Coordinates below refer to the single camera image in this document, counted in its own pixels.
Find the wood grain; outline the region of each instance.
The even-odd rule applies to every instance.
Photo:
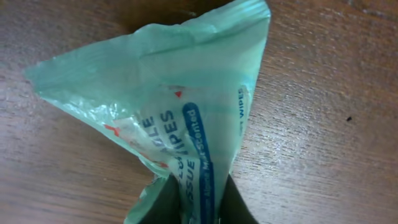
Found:
[[[226,1],[206,2],[4,2],[1,223],[123,222],[152,173],[39,100],[21,72],[82,45],[151,22],[182,22]],[[396,223],[398,1],[267,2],[269,41],[234,164],[248,207],[268,224]]]

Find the teal plastic bag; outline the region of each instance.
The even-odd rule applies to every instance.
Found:
[[[150,24],[26,70],[43,99],[159,176],[125,223],[139,223],[170,173],[179,182],[182,223],[218,221],[270,17],[263,0],[237,0],[180,25]]]

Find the wooden table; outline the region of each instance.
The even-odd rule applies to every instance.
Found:
[[[234,163],[249,208],[268,224],[397,223],[398,1],[267,2],[269,41]],[[184,11],[201,14],[205,4],[5,0],[1,223],[122,223],[153,177],[135,156],[39,100],[23,69],[151,22],[182,22],[191,17]]]

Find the brown wooden surface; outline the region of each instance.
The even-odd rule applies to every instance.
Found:
[[[0,223],[122,223],[152,173],[38,100],[21,72],[150,22],[182,22],[205,2],[3,2]],[[249,208],[261,223],[397,223],[398,1],[268,3],[269,41],[234,164]]]

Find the green plastic wrapper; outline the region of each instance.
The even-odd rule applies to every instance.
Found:
[[[140,222],[169,174],[179,183],[183,224],[218,222],[270,18],[265,1],[237,0],[183,24],[150,24],[26,70],[40,97],[159,177],[125,224]]]

